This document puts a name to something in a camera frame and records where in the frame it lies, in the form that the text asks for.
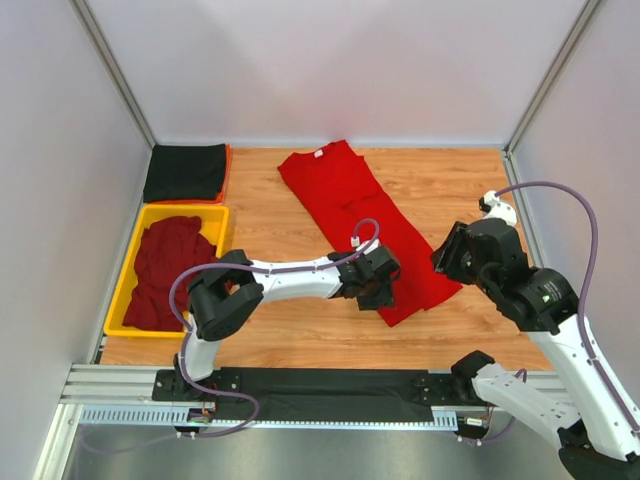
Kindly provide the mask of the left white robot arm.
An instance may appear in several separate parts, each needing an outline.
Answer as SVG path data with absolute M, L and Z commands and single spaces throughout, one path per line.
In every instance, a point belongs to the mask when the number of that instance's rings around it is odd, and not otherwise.
M 377 240 L 313 260 L 270 263 L 232 250 L 192 267 L 173 282 L 169 306 L 185 327 L 177 354 L 182 378 L 201 382 L 214 372 L 221 342 L 236 334 L 261 305 L 299 298 L 354 299 L 361 311 L 395 305 L 401 265 Z

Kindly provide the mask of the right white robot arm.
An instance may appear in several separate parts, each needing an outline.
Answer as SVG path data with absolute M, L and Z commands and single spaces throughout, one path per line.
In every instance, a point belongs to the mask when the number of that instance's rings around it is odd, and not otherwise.
M 553 366 L 571 402 L 516 379 L 479 350 L 452 366 L 460 386 L 543 437 L 573 478 L 638 478 L 639 435 L 601 377 L 608 367 L 589 355 L 597 347 L 581 337 L 590 328 L 578 319 L 568 280 L 530 265 L 516 229 L 498 218 L 455 223 L 432 263 L 448 279 L 477 286 L 513 321 Z

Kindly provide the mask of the black cloth strip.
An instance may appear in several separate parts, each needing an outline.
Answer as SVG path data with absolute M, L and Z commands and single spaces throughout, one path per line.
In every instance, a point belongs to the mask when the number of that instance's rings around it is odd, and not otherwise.
M 421 370 L 223 368 L 214 385 L 254 397 L 258 420 L 427 421 L 411 386 Z

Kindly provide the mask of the yellow plastic bin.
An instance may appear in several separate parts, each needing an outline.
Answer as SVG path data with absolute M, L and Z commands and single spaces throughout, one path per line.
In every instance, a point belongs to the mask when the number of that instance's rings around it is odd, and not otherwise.
M 233 229 L 230 224 L 231 213 L 227 207 L 214 204 L 188 203 L 157 203 L 144 206 L 138 215 L 116 288 L 112 295 L 104 325 L 104 333 L 106 335 L 159 339 L 174 339 L 183 336 L 184 325 L 183 330 L 180 332 L 151 332 L 125 327 L 122 324 L 125 310 L 131 299 L 132 290 L 137 284 L 133 263 L 140 246 L 142 232 L 152 223 L 172 216 L 199 216 L 202 219 L 201 233 L 210 242 L 217 245 L 218 258 L 228 250 Z

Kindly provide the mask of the dark red t shirt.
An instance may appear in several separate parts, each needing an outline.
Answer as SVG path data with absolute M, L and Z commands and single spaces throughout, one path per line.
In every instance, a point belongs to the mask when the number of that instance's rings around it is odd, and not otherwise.
M 201 233 L 199 216 L 172 216 L 152 223 L 141 235 L 133 271 L 137 284 L 122 324 L 142 331 L 180 332 L 169 293 L 184 271 L 217 260 L 217 245 Z

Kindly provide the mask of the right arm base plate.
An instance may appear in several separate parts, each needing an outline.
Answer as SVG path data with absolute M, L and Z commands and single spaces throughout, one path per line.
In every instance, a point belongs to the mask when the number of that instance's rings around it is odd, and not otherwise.
M 429 406 L 483 406 L 471 381 L 451 373 L 421 372 L 411 386 L 418 391 L 419 400 Z

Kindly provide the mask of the right aluminium corner post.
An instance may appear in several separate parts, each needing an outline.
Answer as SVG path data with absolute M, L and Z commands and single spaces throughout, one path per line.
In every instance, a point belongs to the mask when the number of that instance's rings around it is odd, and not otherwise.
M 585 37 L 588 29 L 605 4 L 606 1 L 604 0 L 588 0 L 583 2 L 576 19 L 573 21 L 550 66 L 536 87 L 513 133 L 505 143 L 503 153 L 507 158 L 511 158 L 519 148 L 525 135 Z

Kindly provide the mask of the aluminium corner post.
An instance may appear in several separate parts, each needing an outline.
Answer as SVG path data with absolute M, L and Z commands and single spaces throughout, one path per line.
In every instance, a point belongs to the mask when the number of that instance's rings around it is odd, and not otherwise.
M 139 102 L 135 98 L 129 82 L 125 78 L 124 72 L 109 45 L 103 29 L 99 25 L 90 3 L 86 0 L 70 0 L 69 3 L 88 35 L 95 52 L 106 68 L 112 84 L 118 91 L 137 129 L 147 145 L 153 147 L 156 144 L 156 138 Z
M 583 2 L 576 19 L 573 21 L 550 66 L 536 87 L 513 133 L 505 143 L 503 153 L 507 158 L 511 158 L 519 148 L 525 135 L 585 37 L 588 29 L 605 4 L 606 1 L 604 0 L 588 0 Z

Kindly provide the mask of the aluminium front rail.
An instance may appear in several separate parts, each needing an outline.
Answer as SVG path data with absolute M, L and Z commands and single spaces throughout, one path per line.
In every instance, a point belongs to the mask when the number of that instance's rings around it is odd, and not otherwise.
M 74 364 L 65 381 L 59 403 L 149 404 L 157 371 L 168 368 L 168 366 Z M 529 371 L 526 383 L 554 401 L 572 403 L 555 372 Z

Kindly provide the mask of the left aluminium corner post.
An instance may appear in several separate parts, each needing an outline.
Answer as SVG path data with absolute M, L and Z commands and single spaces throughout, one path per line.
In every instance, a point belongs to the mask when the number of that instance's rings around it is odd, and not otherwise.
M 95 52 L 106 68 L 112 84 L 118 91 L 137 129 L 147 145 L 153 147 L 156 144 L 156 138 L 139 102 L 135 98 L 129 82 L 125 78 L 124 72 L 109 45 L 103 29 L 99 25 L 90 3 L 86 0 L 70 0 L 69 3 L 88 35 Z

